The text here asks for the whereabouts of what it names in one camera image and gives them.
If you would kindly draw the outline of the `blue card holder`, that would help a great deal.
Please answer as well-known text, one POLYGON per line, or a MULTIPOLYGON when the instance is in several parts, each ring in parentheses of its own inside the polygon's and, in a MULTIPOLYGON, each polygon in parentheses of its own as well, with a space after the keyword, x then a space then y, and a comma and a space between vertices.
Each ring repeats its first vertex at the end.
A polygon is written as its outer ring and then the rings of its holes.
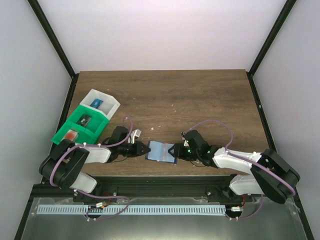
POLYGON ((170 154, 169 150, 174 146, 171 143, 163 143, 158 141, 149 141, 148 147, 150 151, 145 155, 146 160, 156 161, 161 163, 176 164, 177 157, 170 154))

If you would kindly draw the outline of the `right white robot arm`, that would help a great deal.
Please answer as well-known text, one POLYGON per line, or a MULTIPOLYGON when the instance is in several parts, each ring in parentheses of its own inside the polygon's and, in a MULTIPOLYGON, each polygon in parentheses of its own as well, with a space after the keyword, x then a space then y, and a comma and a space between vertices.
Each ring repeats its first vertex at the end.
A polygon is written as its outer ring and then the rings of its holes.
POLYGON ((167 152, 185 161, 199 160, 206 167, 241 172, 229 183, 235 195, 264 195, 278 204, 296 194, 301 177, 278 153, 241 152, 221 145, 210 145, 197 130, 183 132, 183 143, 175 143, 167 152))

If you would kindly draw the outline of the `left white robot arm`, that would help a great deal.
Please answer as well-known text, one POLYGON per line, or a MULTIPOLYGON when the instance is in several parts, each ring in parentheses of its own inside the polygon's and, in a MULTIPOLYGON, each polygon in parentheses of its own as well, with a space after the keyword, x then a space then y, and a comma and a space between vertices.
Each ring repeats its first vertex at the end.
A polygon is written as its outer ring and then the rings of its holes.
POLYGON ((110 137, 97 145, 62 140, 41 163, 39 173, 60 189, 74 189, 95 195, 98 180, 82 172, 85 164, 108 164, 118 156, 135 158, 148 154, 151 149, 138 141, 141 131, 117 126, 110 137))

